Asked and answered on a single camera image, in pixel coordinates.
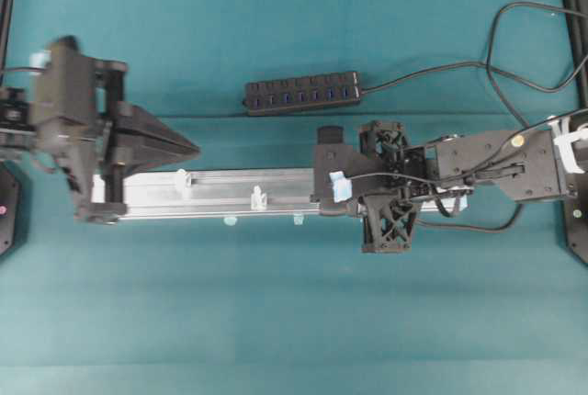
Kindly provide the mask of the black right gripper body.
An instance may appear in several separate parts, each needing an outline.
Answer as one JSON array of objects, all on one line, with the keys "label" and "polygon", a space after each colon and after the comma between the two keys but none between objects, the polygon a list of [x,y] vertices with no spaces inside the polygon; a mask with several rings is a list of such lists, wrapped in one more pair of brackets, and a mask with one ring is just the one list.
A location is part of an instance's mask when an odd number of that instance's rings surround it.
[{"label": "black right gripper body", "polygon": [[416,218],[435,189],[427,181],[425,150],[412,147],[398,122],[360,127],[358,146],[316,145],[311,200],[329,210],[363,207],[362,251],[396,254],[411,248]]}]

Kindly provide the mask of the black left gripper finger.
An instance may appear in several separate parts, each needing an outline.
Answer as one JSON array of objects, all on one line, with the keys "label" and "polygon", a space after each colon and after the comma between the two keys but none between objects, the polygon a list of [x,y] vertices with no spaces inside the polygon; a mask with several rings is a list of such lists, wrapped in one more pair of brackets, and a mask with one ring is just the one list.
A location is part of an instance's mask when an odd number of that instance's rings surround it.
[{"label": "black left gripper finger", "polygon": [[123,168],[125,177],[146,172],[168,164],[179,164],[196,159],[198,146],[160,141],[137,135],[119,135],[111,148],[109,162]]},{"label": "black left gripper finger", "polygon": [[160,119],[136,105],[120,101],[116,107],[118,133],[155,139],[186,149],[196,150],[198,146],[180,133],[166,126]]}]

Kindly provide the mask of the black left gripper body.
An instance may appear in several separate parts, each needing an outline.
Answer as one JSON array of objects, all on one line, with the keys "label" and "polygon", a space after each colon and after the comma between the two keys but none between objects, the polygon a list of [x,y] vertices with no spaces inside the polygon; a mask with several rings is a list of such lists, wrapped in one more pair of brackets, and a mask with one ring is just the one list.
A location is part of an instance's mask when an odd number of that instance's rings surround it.
[{"label": "black left gripper body", "polygon": [[76,218],[115,223],[127,207],[121,172],[108,157],[128,67],[82,54],[74,36],[53,41],[48,52],[33,78],[35,148],[65,174]]}]

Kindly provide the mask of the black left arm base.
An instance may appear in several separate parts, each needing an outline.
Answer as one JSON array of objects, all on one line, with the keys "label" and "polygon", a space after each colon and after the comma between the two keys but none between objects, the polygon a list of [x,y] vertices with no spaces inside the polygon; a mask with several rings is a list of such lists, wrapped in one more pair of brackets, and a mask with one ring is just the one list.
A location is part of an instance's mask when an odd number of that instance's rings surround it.
[{"label": "black left arm base", "polygon": [[20,166],[1,162],[1,263],[27,242],[31,194],[31,180]]}]

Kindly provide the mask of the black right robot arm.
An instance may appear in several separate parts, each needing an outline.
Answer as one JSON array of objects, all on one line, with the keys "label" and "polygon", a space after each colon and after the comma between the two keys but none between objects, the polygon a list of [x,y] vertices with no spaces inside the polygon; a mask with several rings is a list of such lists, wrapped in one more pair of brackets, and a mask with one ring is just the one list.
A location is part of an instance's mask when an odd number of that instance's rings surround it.
[{"label": "black right robot arm", "polygon": [[494,232],[510,228],[526,203],[564,203],[572,252],[587,257],[587,111],[550,117],[521,130],[449,135],[409,143],[399,122],[371,121],[359,145],[338,126],[317,131],[311,202],[323,216],[363,222],[362,250],[406,252],[419,215],[430,204],[451,220],[477,186],[494,185],[515,204],[514,215]]}]

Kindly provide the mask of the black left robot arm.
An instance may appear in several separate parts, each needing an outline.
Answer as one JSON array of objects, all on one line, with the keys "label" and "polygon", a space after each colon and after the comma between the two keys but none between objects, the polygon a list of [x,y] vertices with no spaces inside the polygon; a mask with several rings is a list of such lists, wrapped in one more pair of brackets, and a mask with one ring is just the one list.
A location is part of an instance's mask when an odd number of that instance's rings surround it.
[{"label": "black left robot arm", "polygon": [[1,157],[48,154],[66,179],[75,216],[110,224],[128,212],[126,178],[199,157],[199,147],[125,99],[125,62],[80,52],[74,36],[49,46],[33,73],[32,100],[21,88],[1,89]]}]

